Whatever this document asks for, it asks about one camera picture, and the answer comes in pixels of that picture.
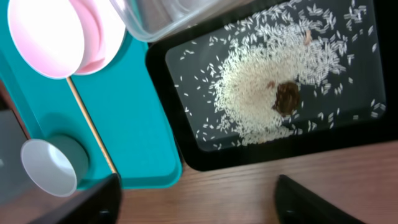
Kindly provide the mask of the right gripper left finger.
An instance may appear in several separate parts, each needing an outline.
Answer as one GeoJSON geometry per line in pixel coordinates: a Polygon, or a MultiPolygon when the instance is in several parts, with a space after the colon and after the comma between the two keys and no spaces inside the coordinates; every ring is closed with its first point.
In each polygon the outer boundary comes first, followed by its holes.
{"type": "Polygon", "coordinates": [[[115,224],[121,200],[119,176],[111,174],[30,224],[115,224]]]}

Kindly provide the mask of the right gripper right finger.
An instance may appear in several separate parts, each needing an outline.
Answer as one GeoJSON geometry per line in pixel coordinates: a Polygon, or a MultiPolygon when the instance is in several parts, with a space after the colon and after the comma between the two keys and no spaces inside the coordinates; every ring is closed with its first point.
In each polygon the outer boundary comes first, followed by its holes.
{"type": "Polygon", "coordinates": [[[286,175],[278,177],[274,203],[282,224],[364,224],[286,175]]]}

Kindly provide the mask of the wooden chopstick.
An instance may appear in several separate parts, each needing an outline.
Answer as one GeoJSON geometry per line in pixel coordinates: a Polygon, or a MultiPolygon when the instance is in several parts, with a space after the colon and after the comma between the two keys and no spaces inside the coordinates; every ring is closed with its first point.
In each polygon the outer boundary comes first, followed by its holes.
{"type": "Polygon", "coordinates": [[[104,142],[101,139],[101,137],[99,135],[99,132],[96,129],[95,124],[94,124],[89,112],[87,111],[87,108],[86,108],[86,106],[85,106],[85,104],[84,104],[84,102],[83,102],[78,90],[76,89],[75,84],[73,83],[73,80],[70,77],[68,77],[68,78],[66,78],[66,81],[68,83],[69,88],[72,91],[72,94],[73,94],[73,96],[75,98],[75,101],[78,104],[78,107],[79,107],[80,111],[83,114],[83,117],[85,118],[85,120],[86,120],[86,122],[87,122],[87,124],[88,124],[88,126],[90,128],[90,131],[92,132],[92,134],[93,134],[93,136],[94,136],[94,138],[95,138],[95,140],[96,140],[96,142],[97,142],[97,144],[98,144],[98,146],[99,146],[99,148],[100,148],[100,150],[101,150],[101,152],[102,152],[102,154],[103,154],[103,156],[104,156],[104,158],[105,158],[105,160],[106,160],[106,162],[107,162],[107,164],[109,166],[109,168],[111,169],[111,172],[115,173],[115,174],[118,174],[116,166],[114,165],[114,163],[113,163],[113,161],[112,161],[112,159],[111,159],[111,157],[109,155],[109,152],[106,149],[106,146],[104,145],[104,142]]]}

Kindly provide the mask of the grey bowl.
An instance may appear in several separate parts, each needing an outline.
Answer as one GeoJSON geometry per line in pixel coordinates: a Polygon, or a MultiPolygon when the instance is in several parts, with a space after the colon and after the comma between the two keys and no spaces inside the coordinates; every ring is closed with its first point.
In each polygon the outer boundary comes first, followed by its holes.
{"type": "Polygon", "coordinates": [[[21,162],[30,179],[56,197],[69,197],[89,169],[81,144],[65,135],[30,139],[21,147],[21,162]]]}

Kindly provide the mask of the white round plate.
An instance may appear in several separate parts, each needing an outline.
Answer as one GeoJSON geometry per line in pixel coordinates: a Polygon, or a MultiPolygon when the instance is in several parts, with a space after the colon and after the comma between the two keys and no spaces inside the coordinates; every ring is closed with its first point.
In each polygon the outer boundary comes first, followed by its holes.
{"type": "Polygon", "coordinates": [[[115,58],[124,41],[126,26],[110,0],[82,0],[78,2],[89,10],[99,32],[97,54],[87,65],[76,71],[77,75],[89,75],[102,70],[115,58]]]}

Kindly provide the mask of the pink bowl with rice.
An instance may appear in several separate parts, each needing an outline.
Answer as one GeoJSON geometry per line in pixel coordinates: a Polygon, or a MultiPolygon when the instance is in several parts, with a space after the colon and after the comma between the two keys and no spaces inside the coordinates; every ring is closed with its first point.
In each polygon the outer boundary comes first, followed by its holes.
{"type": "Polygon", "coordinates": [[[39,74],[70,77],[100,49],[100,31],[82,1],[10,0],[7,23],[22,58],[39,74]]]}

